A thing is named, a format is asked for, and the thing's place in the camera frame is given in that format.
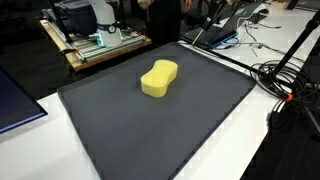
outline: computer screen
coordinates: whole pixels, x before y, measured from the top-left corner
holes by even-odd
[[[298,1],[296,8],[319,10],[320,2],[319,0],[300,0]]]
[[[208,4],[207,17],[213,18],[216,15],[220,15],[226,5],[226,0],[211,0]]]
[[[47,112],[0,66],[0,134]]]

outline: white device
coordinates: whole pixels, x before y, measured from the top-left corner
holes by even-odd
[[[122,43],[120,29],[114,17],[112,6],[105,0],[88,0],[97,17],[98,45],[102,47],[114,47]]]

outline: yellow sponge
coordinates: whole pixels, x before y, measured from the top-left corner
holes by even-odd
[[[141,77],[141,89],[152,97],[166,94],[168,85],[176,78],[178,65],[168,60],[158,60],[153,68]]]

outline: wooden desk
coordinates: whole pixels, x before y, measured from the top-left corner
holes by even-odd
[[[54,29],[48,24],[48,22],[46,20],[40,20],[39,24],[40,24],[41,28],[50,36],[50,38],[53,40],[53,42],[58,46],[59,50],[68,49],[66,42],[64,42],[59,37],[57,32],[54,31]],[[139,48],[148,46],[150,44],[151,44],[151,39],[147,38],[146,41],[144,41],[144,42],[141,41],[141,43],[139,43],[139,44],[132,45],[132,46],[125,48],[125,49],[119,49],[118,51],[114,51],[113,53],[110,53],[102,58],[99,58],[94,61],[88,61],[85,63],[81,63],[80,60],[78,59],[78,57],[71,54],[71,53],[66,55],[66,60],[69,62],[69,64],[71,65],[71,67],[74,71],[80,71],[82,69],[85,69],[85,68],[91,67],[93,65],[96,65],[98,63],[110,60],[112,58],[126,54],[128,52],[132,52],[132,51],[137,50]]]

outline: desk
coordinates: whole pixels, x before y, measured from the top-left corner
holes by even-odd
[[[260,23],[268,26],[282,26],[280,29],[270,29],[265,28],[260,25],[253,25],[259,29],[253,29],[251,34],[257,39],[259,43],[264,43],[271,48],[287,52],[296,39],[305,29],[305,25],[312,19],[314,13],[309,11],[303,11],[294,9],[283,10],[276,8],[269,8],[270,14],[267,18],[263,19]],[[245,33],[245,28],[240,27],[238,29],[239,40]],[[312,47],[315,45],[320,35],[320,28],[314,30],[307,40],[301,45],[299,50],[294,54],[295,57],[302,60],[306,60],[312,50]],[[243,41],[243,43],[253,43],[254,40],[251,37],[248,37]],[[264,63],[270,59],[258,58],[252,51],[252,49],[257,49],[257,45],[252,45],[251,47],[248,44],[242,44],[238,48],[230,48],[226,50],[217,50],[216,52],[228,56],[234,60],[242,62],[243,64],[252,66],[255,63]],[[278,60],[281,60],[283,55],[278,54]],[[294,63],[298,66],[303,64],[298,60],[291,58],[291,63]]]
[[[298,11],[294,10],[289,14],[299,13]],[[305,13],[309,14],[308,18],[305,18],[308,21],[313,13]],[[288,24],[286,20],[290,16],[283,16],[282,18]],[[284,44],[269,43],[268,45],[287,50],[294,39],[286,41]],[[306,43],[304,50],[299,51],[296,55],[304,56],[304,54],[308,54],[313,44],[313,41]],[[248,62],[248,64],[250,64],[249,62],[260,61],[257,58],[249,59],[251,56],[246,52],[250,51],[252,53],[252,51],[246,49],[249,48],[244,48],[243,51],[245,52],[228,50],[229,53],[224,53],[231,57],[238,57],[239,60],[244,59],[246,60],[244,62]],[[223,60],[213,59],[248,74],[243,68]],[[277,101],[276,98],[268,95],[261,88],[255,87],[175,179],[240,179],[268,132],[266,122],[268,113]],[[98,180],[98,174],[84,151],[57,94],[41,99],[39,103],[48,111],[48,116],[0,136],[1,178],[6,180]]]
[[[47,33],[48,36],[53,40],[53,42],[58,46],[59,51],[64,50],[64,49],[68,49],[67,44],[59,37],[57,32],[54,31],[53,28],[50,27],[50,25],[48,25],[48,22],[46,20],[40,20],[39,24],[40,24],[41,28],[43,29],[43,31],[45,33]],[[128,52],[132,52],[132,51],[137,50],[139,48],[148,46],[150,44],[151,44],[151,39],[147,38],[146,41],[144,41],[144,42],[141,41],[139,44],[132,45],[132,46],[129,46],[125,49],[120,49],[118,51],[114,51],[114,52],[108,54],[107,56],[101,57],[101,58],[94,60],[94,61],[88,61],[85,63],[81,63],[80,60],[75,55],[73,55],[71,53],[66,55],[66,60],[71,65],[71,67],[74,69],[74,71],[80,71],[82,69],[85,69],[85,68],[91,67],[93,65],[96,65],[98,63],[110,60],[112,58],[126,54]]]

